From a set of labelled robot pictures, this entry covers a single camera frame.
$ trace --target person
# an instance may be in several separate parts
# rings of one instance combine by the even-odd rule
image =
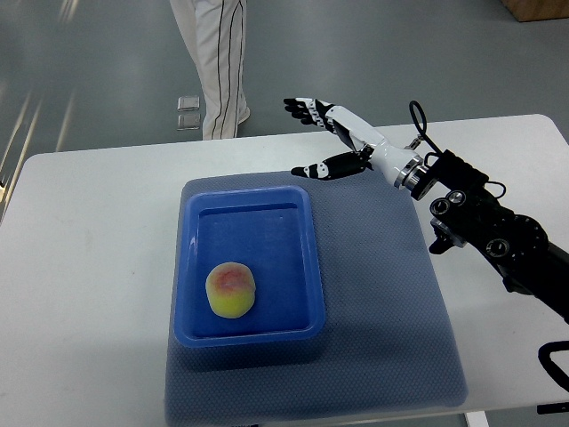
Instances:
[[[243,91],[246,0],[170,0],[205,100],[204,140],[235,138],[251,114]]]

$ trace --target wire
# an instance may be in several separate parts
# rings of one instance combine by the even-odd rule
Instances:
[[[501,182],[488,181],[487,184],[494,184],[494,185],[498,185],[501,187],[502,193],[499,196],[495,196],[497,199],[504,197],[504,195],[506,194],[506,186],[504,184],[502,184]]]
[[[419,125],[419,119],[417,118],[417,113],[415,110],[419,111],[419,114],[421,115],[422,126]],[[427,118],[425,117],[425,112],[423,111],[420,103],[417,101],[409,102],[409,112],[411,113],[411,118],[413,119],[413,123],[417,128],[417,132],[419,132],[419,135],[423,138],[423,140],[425,140],[425,142],[435,151],[435,153],[443,154],[443,151],[441,151],[435,142],[433,142],[433,140],[431,140],[427,135]]]
[[[569,341],[548,342],[541,346],[538,351],[538,359],[549,374],[551,379],[557,383],[559,387],[569,391],[569,376],[561,369],[552,359],[551,353],[555,351],[568,351]]]

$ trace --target gray floor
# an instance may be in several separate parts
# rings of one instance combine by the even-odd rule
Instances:
[[[252,115],[240,136],[313,130],[282,108],[285,97],[307,96],[373,125],[410,123],[411,99],[429,121],[540,113],[569,140],[569,20],[520,24],[499,0],[249,0],[248,12]],[[176,102],[200,92],[165,0],[0,1],[2,181],[37,153],[199,140],[200,131],[176,130]],[[567,415],[534,413],[488,418],[491,427],[569,425]]]

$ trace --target small box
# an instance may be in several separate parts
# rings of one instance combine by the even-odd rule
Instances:
[[[180,114],[178,116],[178,130],[199,129],[201,116],[199,113]]]
[[[569,18],[569,0],[501,0],[519,22]]]
[[[178,98],[178,111],[192,111],[199,109],[199,96],[186,95]]]

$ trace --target blue plastic container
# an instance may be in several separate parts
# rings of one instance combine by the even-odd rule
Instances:
[[[205,292],[223,262],[251,270],[255,303],[241,318],[213,313]],[[309,194],[296,186],[202,193],[183,216],[173,331],[191,349],[315,336],[325,322]]]

